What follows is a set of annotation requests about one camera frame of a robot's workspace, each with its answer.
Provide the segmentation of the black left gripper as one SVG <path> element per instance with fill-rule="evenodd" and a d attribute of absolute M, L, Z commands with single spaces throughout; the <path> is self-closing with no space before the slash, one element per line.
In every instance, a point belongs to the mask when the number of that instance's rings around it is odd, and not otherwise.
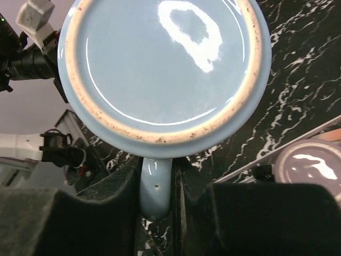
<path fill-rule="evenodd" d="M 42 52 L 34 43 L 25 48 L 27 38 L 24 32 L 18 35 L 1 16 L 1 91 L 13 91 L 10 81 L 52 78 L 60 96 L 67 103 L 57 65 L 59 32 L 54 31 L 44 40 L 45 43 L 52 43 L 46 52 Z"/>

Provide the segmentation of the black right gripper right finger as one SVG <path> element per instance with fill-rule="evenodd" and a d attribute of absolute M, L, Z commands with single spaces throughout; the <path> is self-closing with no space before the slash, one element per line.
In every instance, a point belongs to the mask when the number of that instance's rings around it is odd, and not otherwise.
<path fill-rule="evenodd" d="M 340 255 L 340 209 L 323 187 L 207 183 L 175 167 L 174 255 Z"/>

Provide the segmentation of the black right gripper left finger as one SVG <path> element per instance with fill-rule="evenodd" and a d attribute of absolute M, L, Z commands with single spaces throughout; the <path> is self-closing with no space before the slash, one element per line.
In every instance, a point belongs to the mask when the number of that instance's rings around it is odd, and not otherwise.
<path fill-rule="evenodd" d="M 140 165 L 132 157 L 75 196 L 1 189 L 1 255 L 133 255 Z"/>

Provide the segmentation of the purple ceramic mug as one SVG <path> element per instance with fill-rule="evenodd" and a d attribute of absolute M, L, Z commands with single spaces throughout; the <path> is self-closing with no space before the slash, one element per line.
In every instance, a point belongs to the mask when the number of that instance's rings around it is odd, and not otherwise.
<path fill-rule="evenodd" d="M 340 204 L 340 145 L 306 139 L 286 147 L 273 164 L 253 169 L 255 179 L 323 186 Z"/>

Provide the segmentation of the light blue ceramic mug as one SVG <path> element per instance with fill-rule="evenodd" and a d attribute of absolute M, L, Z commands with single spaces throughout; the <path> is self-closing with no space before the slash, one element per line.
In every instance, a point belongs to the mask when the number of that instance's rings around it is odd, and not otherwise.
<path fill-rule="evenodd" d="M 143 158 L 140 209 L 171 210 L 172 160 L 234 134 L 271 68 L 256 1 L 75 1 L 61 29 L 67 99 L 98 137 Z"/>

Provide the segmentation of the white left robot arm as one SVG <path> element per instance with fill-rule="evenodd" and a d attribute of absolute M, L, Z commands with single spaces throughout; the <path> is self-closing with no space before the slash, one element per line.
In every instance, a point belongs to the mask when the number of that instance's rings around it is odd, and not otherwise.
<path fill-rule="evenodd" d="M 36 44 L 27 46 L 27 38 L 25 33 L 17 34 L 1 17 L 1 91 L 12 92 L 10 81 L 51 78 L 65 99 L 56 65 L 59 32 L 53 30 L 43 40 L 45 45 L 52 44 L 47 50 Z M 70 133 L 63 134 L 57 129 L 38 134 L 1 134 L 1 164 L 12 172 L 31 171 L 39 162 L 81 169 L 87 153 L 72 142 Z"/>

